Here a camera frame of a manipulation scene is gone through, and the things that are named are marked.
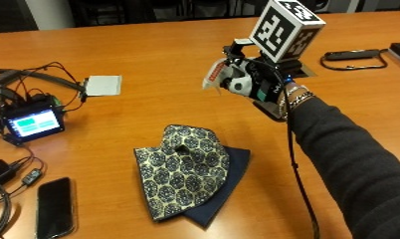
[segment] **sweater sleeve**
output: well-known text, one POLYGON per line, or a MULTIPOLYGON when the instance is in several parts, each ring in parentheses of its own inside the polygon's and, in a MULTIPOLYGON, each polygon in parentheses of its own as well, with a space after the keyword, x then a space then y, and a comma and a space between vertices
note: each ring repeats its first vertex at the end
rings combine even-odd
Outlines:
POLYGON ((293 113, 297 142, 343 212, 354 238, 400 238, 400 161, 319 98, 293 113))

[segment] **folded fabric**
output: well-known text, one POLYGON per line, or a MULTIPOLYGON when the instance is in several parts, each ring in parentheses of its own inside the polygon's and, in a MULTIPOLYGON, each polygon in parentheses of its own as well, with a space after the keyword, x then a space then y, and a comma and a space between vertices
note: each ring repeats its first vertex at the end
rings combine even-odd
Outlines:
POLYGON ((136 148, 135 154, 157 221, 202 205, 225 183, 229 155, 210 129, 172 124, 161 146, 136 148))
POLYGON ((193 220, 201 227, 208 228, 234 191, 250 160, 250 150, 224 147, 229 155, 229 172, 224 186, 206 203, 184 212, 184 216, 193 220))

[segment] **table surface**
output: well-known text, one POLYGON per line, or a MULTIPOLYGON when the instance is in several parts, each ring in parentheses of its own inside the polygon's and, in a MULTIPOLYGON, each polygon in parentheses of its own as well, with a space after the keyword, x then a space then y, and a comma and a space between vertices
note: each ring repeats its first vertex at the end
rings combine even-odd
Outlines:
MULTIPOLYGON (((400 158, 400 62, 384 53, 387 69, 335 72, 318 61, 326 52, 384 49, 400 42, 400 12, 321 17, 327 26, 301 59, 317 76, 298 82, 339 106, 400 158)), ((79 228, 69 238, 313 238, 290 167, 286 124, 271 121, 246 98, 201 89, 212 63, 224 57, 222 46, 248 37, 256 21, 0 34, 0 68, 26 69, 57 61, 79 80, 93 75, 124 77, 119 96, 89 98, 68 113, 64 132, 28 143, 48 170, 12 199, 15 216, 6 238, 34 238, 38 187, 63 176, 75 180, 77 192, 79 228), (184 217, 153 222, 143 195, 133 149, 158 146, 165 127, 174 123, 210 128, 222 144, 252 150, 244 179, 208 230, 184 217)), ((254 47, 246 52, 257 56, 254 47)), ((64 76, 56 70, 48 73, 64 76)), ((63 102, 75 94, 40 80, 28 81, 27 87, 43 89, 63 102)), ((349 238, 319 174, 298 145, 294 149, 322 238, 349 238)), ((0 158, 12 162, 27 154, 0 139, 0 158)), ((20 176, 38 166, 35 162, 20 176)), ((18 177, 7 189, 19 185, 18 177)))

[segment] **bracelet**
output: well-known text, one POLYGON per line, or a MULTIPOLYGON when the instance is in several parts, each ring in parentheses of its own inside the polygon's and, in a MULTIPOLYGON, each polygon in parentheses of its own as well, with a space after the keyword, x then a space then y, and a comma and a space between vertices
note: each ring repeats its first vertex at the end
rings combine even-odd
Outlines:
MULTIPOLYGON (((291 88, 290 91, 287 91, 287 96, 290 97, 291 94, 299 89, 306 89, 309 91, 309 88, 305 85, 297 86, 297 87, 291 88)), ((279 115, 281 116, 282 116, 283 107, 285 107, 285 97, 281 99, 281 102, 279 102, 279 115)))
MULTIPOLYGON (((290 109, 295 109, 298 107, 298 105, 301 103, 303 103, 307 99, 315 97, 315 94, 313 92, 305 92, 302 95, 299 95, 294 100, 293 102, 290 102, 290 109)), ((287 120, 287 112, 285 112, 283 114, 281 114, 282 118, 285 120, 287 120)))

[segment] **white cube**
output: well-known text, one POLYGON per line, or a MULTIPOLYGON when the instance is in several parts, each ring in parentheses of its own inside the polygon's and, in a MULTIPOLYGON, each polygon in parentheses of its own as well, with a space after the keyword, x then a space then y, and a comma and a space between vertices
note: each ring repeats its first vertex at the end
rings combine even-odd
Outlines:
POLYGON ((325 24, 297 0, 270 0, 250 40, 274 63, 282 63, 301 57, 325 24))

